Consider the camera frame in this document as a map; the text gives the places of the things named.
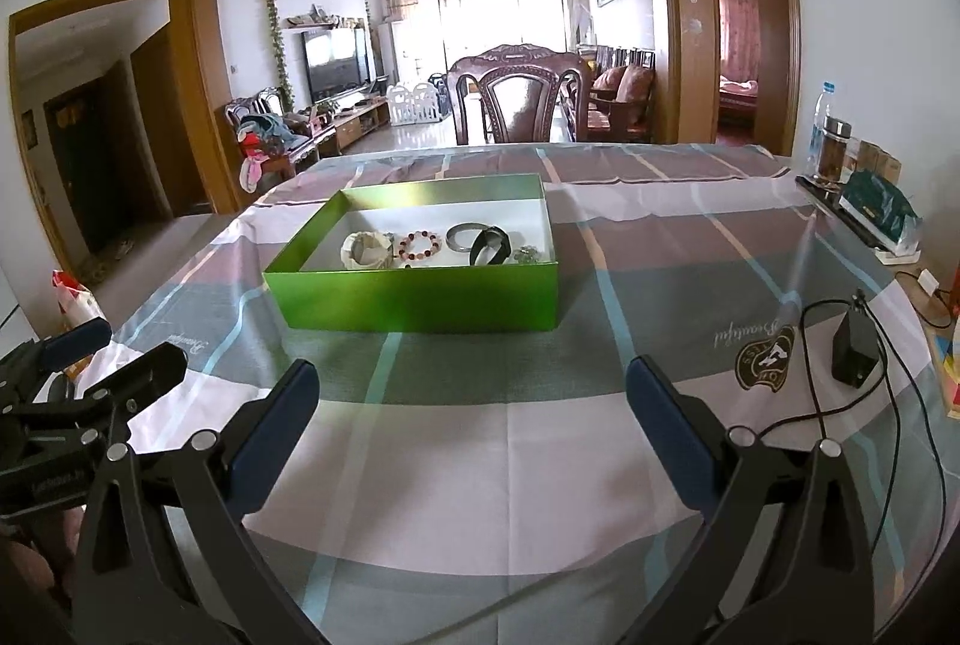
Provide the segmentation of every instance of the plaid tablecloth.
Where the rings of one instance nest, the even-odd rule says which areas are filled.
[[[335,191],[522,172],[545,183],[560,261],[557,330],[353,334],[284,323],[263,268]],[[801,306],[857,287],[917,378],[951,468],[957,430],[906,296],[758,148],[511,145],[323,160],[197,253],[116,333],[83,384],[162,341],[187,350],[184,384],[133,421],[133,446],[145,452],[220,428],[292,360],[313,362],[320,407],[246,524],[327,637],[604,645],[640,614],[700,525],[627,407],[624,367],[653,355],[727,425],[761,429],[808,413],[799,337],[779,389],[742,386],[737,354],[796,325]],[[825,409],[853,397],[829,376],[839,319],[823,309],[808,331]],[[917,399],[899,367],[891,377],[904,448],[875,555],[878,625],[918,580],[940,506]],[[827,427],[843,442],[872,533],[893,452],[885,389]],[[808,449],[818,436],[813,421],[768,442]],[[957,475],[947,480],[952,529]],[[208,603],[217,608],[215,596]]]

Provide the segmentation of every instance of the metal lid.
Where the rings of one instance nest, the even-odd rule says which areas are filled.
[[[843,121],[843,119],[834,118],[834,116],[827,117],[827,124],[824,125],[824,130],[832,136],[837,136],[839,139],[848,139],[853,135],[853,126],[849,122]]]

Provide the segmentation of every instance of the bolt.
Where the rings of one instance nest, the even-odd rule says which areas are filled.
[[[829,458],[840,458],[840,455],[843,453],[843,448],[840,447],[839,442],[833,439],[821,439],[820,451],[824,456],[829,456]]]
[[[217,434],[215,431],[204,430],[198,431],[190,437],[190,446],[194,450],[209,450],[213,445],[217,443]]]
[[[727,436],[737,447],[752,447],[752,444],[757,441],[757,435],[746,426],[733,426]]]
[[[107,449],[107,458],[111,461],[120,461],[123,456],[127,454],[127,446],[123,442],[117,442],[117,444],[112,444],[109,449]]]

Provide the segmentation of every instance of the water bottle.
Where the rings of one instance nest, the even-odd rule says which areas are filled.
[[[820,148],[824,140],[824,125],[828,116],[835,116],[833,94],[836,87],[833,82],[824,82],[824,90],[817,98],[817,107],[813,110],[813,132],[810,134],[810,148],[806,153],[806,171],[809,177],[816,175],[820,163]]]

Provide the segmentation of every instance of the pink curtain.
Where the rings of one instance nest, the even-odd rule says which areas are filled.
[[[720,0],[720,73],[731,82],[746,82],[759,72],[757,0]]]

